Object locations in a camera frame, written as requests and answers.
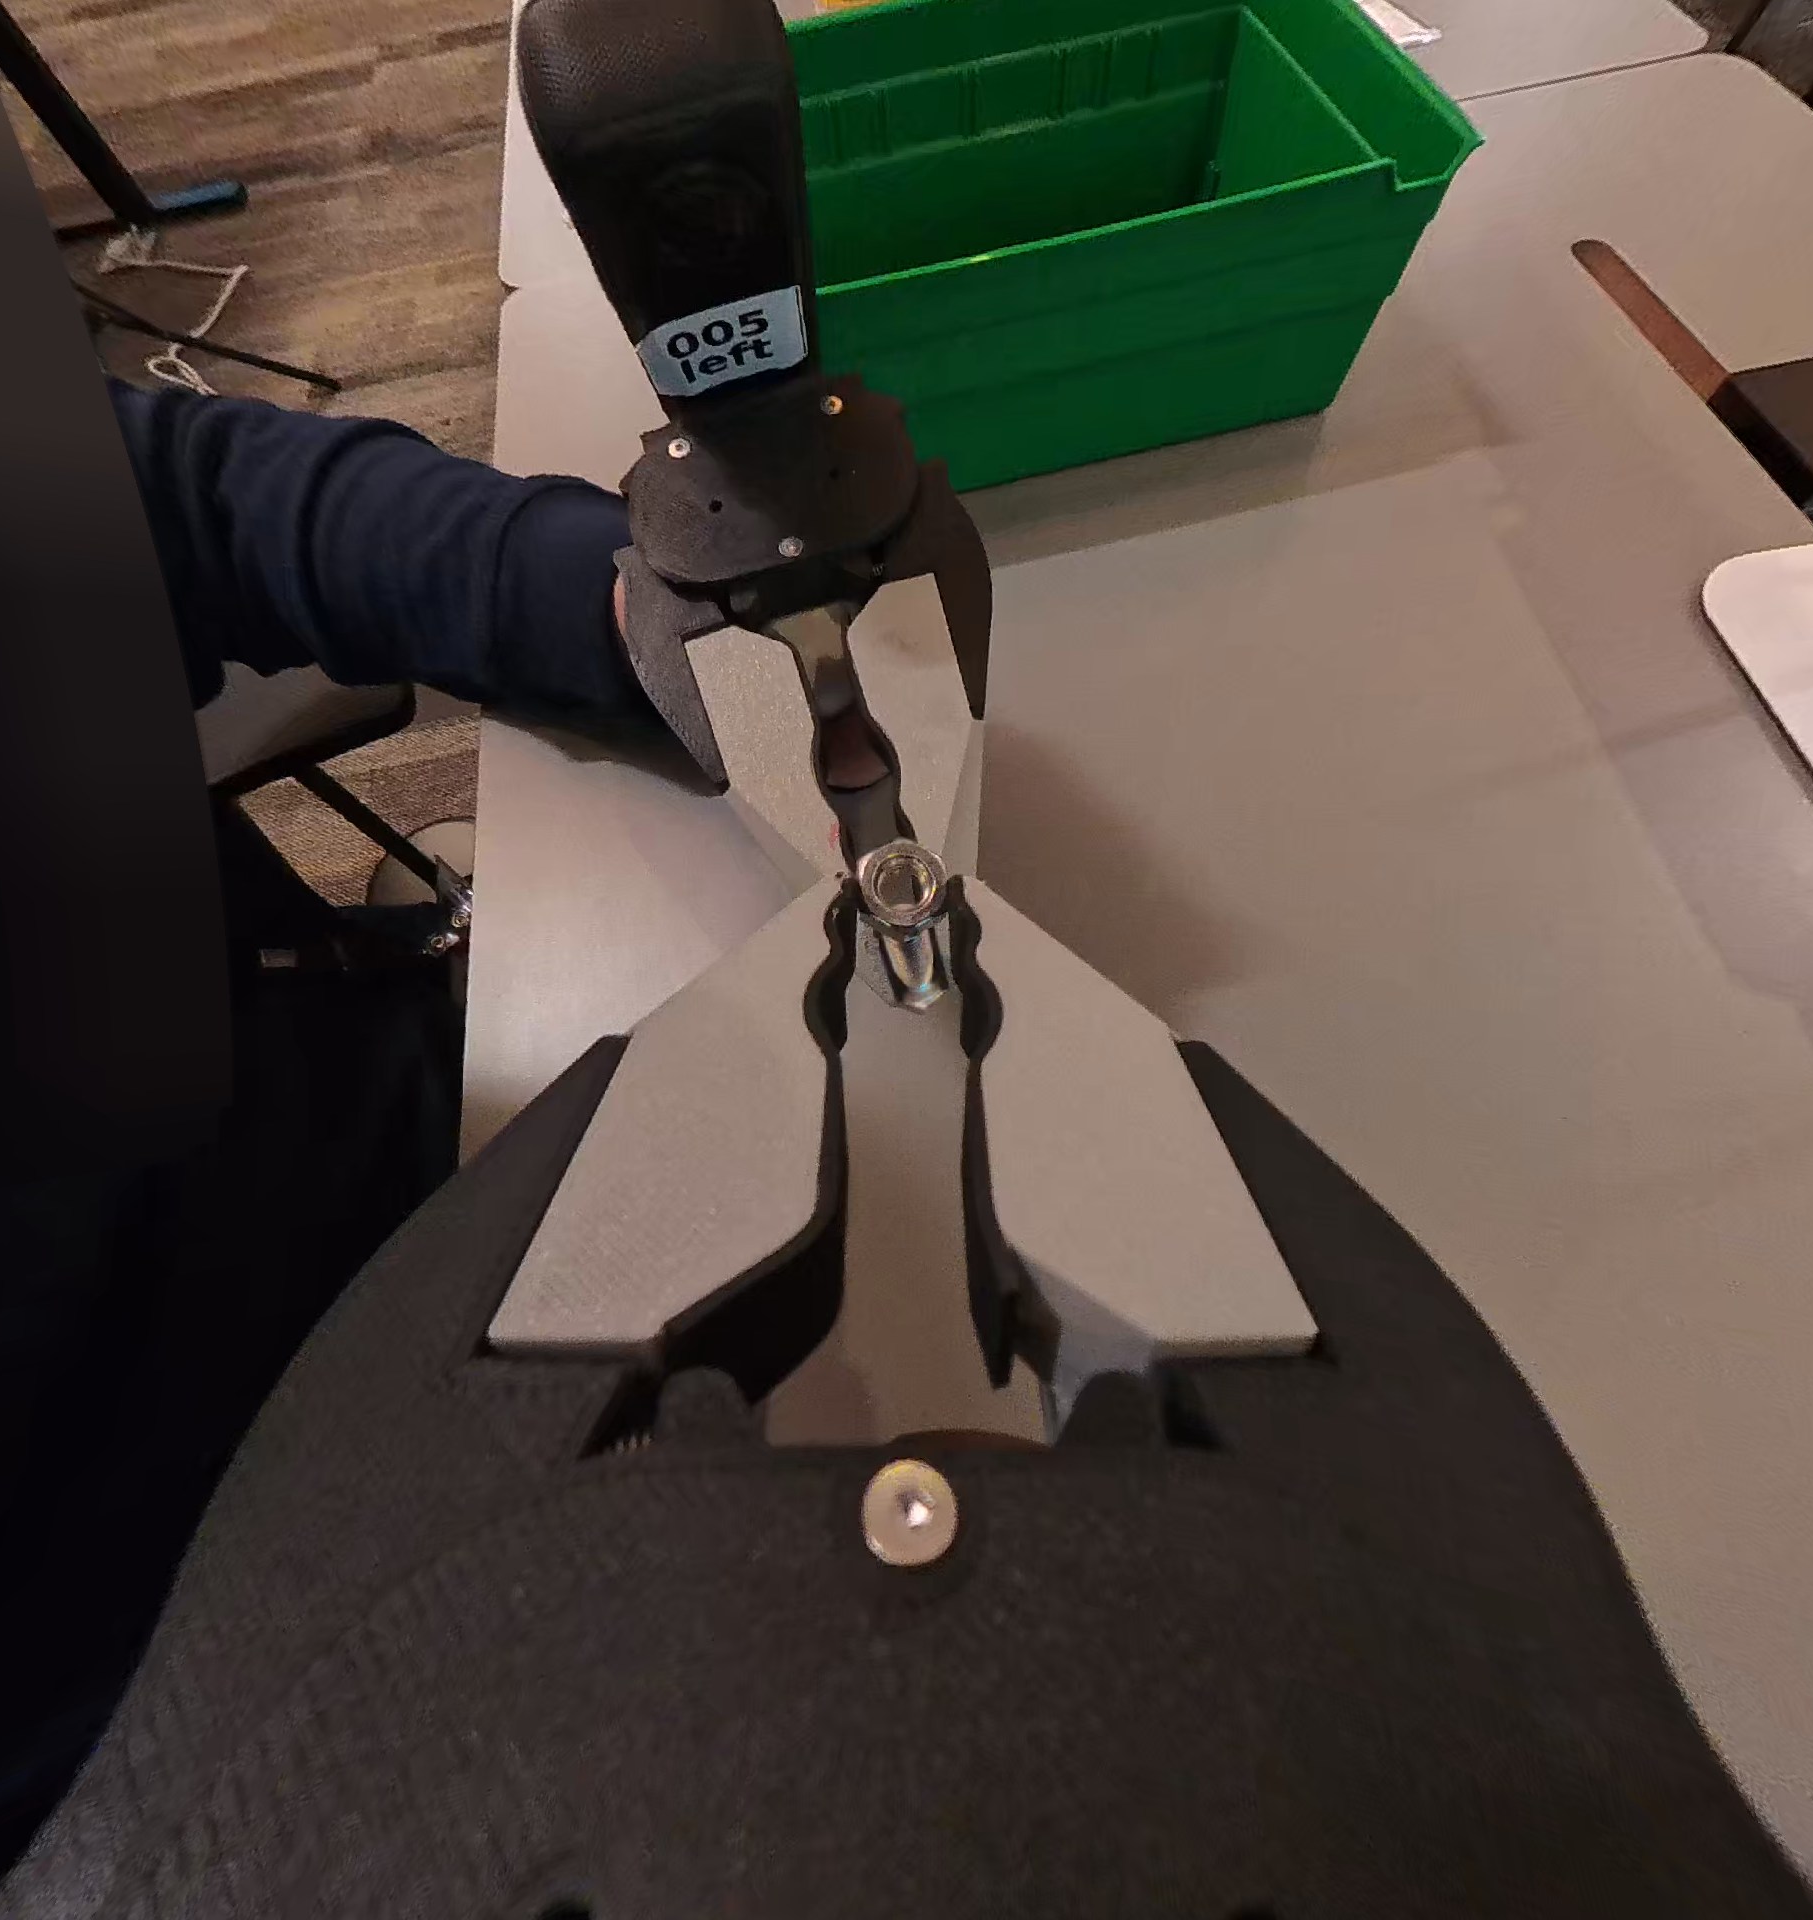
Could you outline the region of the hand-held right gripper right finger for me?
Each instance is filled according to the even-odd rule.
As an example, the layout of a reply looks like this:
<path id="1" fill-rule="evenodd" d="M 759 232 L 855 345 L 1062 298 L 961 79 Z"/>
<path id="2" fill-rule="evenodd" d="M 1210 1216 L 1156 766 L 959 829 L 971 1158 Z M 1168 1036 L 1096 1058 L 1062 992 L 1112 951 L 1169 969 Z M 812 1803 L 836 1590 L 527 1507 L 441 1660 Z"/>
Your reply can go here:
<path id="1" fill-rule="evenodd" d="M 1173 1032 L 979 879 L 955 897 L 967 1302 L 987 1378 L 1055 1404 L 1315 1317 Z"/>

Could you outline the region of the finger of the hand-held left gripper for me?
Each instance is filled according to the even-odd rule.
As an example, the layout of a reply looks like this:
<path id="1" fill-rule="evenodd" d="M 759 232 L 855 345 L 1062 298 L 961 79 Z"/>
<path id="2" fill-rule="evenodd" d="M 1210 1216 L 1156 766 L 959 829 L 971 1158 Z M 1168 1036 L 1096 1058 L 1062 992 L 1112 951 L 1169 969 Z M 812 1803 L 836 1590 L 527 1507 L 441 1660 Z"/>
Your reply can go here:
<path id="1" fill-rule="evenodd" d="M 883 585 L 853 620 L 845 651 L 893 749 L 898 812 L 950 874 L 974 875 L 985 725 L 968 708 L 935 580 Z"/>
<path id="2" fill-rule="evenodd" d="M 769 632 L 725 628 L 686 660 L 726 771 L 726 806 L 790 892 L 839 879 L 910 833 L 901 761 L 878 711 L 879 612 Z"/>

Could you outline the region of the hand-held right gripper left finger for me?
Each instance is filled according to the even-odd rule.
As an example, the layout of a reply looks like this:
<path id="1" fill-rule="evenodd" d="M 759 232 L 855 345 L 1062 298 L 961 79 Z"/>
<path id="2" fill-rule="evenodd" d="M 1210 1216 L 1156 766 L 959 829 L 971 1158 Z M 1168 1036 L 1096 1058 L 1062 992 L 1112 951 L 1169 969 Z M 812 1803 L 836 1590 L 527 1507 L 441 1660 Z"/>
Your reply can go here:
<path id="1" fill-rule="evenodd" d="M 625 1036 L 487 1327 L 508 1356 L 769 1393 L 845 1295 L 855 906 L 818 882 Z"/>

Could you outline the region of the silver hex nut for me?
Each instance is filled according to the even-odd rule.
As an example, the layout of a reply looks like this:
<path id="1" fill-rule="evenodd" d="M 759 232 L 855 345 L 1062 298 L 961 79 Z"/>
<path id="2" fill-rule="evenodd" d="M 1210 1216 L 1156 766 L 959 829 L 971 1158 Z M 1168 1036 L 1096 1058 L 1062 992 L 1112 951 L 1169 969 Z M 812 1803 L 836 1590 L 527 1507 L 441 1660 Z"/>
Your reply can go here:
<path id="1" fill-rule="evenodd" d="M 895 838 L 859 858 L 855 870 L 867 916 L 887 931 L 909 934 L 944 912 L 949 870 L 918 842 Z"/>

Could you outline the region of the silver hex bolt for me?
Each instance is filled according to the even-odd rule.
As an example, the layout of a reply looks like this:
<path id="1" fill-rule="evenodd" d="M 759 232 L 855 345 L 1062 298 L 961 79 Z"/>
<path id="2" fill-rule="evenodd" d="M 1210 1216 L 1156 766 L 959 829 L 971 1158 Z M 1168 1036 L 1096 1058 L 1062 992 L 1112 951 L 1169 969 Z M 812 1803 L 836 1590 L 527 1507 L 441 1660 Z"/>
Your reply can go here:
<path id="1" fill-rule="evenodd" d="M 859 912 L 859 980 L 886 1004 L 924 1014 L 953 991 L 949 916 L 893 926 Z"/>

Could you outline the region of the green plastic bin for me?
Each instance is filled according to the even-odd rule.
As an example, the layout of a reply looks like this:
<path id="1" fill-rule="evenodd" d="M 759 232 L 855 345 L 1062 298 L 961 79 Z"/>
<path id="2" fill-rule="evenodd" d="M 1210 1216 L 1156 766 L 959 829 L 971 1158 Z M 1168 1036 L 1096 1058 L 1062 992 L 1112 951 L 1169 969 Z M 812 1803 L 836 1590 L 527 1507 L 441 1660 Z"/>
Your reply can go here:
<path id="1" fill-rule="evenodd" d="M 1478 131 L 1358 3 L 790 24 L 823 368 L 956 491 L 1330 405 Z"/>

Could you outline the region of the person's left forearm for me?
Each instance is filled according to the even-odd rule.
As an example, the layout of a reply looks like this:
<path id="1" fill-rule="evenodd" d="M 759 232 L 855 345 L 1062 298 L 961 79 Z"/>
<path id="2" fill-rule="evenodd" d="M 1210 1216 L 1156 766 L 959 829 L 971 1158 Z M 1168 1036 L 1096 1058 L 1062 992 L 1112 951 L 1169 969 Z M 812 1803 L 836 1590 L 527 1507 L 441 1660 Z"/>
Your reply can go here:
<path id="1" fill-rule="evenodd" d="M 389 419 L 104 379 L 196 708 L 226 671 L 413 682 L 665 742 L 614 614 L 621 495 L 520 478 Z"/>

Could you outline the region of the black tripod legs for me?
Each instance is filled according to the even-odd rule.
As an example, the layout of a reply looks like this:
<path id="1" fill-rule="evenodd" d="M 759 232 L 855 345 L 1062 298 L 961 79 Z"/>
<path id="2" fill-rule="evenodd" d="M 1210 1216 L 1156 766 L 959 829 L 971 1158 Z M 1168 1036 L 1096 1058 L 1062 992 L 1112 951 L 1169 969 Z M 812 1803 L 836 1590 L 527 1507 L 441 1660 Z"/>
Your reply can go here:
<path id="1" fill-rule="evenodd" d="M 323 372 L 283 363 L 270 355 L 234 348 L 214 340 L 221 320 L 248 276 L 244 262 L 219 268 L 175 259 L 162 253 L 162 233 L 172 228 L 234 216 L 248 207 L 241 180 L 202 180 L 174 190 L 150 190 L 115 153 L 93 119 L 77 104 L 54 67 L 40 54 L 23 24 L 0 2 L 0 79 L 19 96 L 29 116 L 45 131 L 54 148 L 73 165 L 77 178 L 102 204 L 102 214 L 84 224 L 54 228 L 62 247 L 97 245 L 102 273 L 175 273 L 218 281 L 196 323 L 174 328 L 108 298 L 91 283 L 77 281 L 79 306 L 89 331 L 117 330 L 150 346 L 150 375 L 196 396 L 213 396 L 213 387 L 198 372 L 193 355 L 244 372 L 259 372 L 292 382 L 317 396 L 338 396 L 343 382 Z"/>

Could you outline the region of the dark flat pad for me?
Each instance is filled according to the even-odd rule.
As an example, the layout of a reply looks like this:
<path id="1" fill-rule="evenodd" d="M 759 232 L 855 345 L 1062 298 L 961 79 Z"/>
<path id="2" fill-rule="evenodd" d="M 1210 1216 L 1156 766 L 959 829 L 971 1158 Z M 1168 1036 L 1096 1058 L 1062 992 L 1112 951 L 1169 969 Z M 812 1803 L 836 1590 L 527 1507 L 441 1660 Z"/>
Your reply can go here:
<path id="1" fill-rule="evenodd" d="M 1728 373 L 1711 407 L 1782 492 L 1813 520 L 1813 355 Z"/>

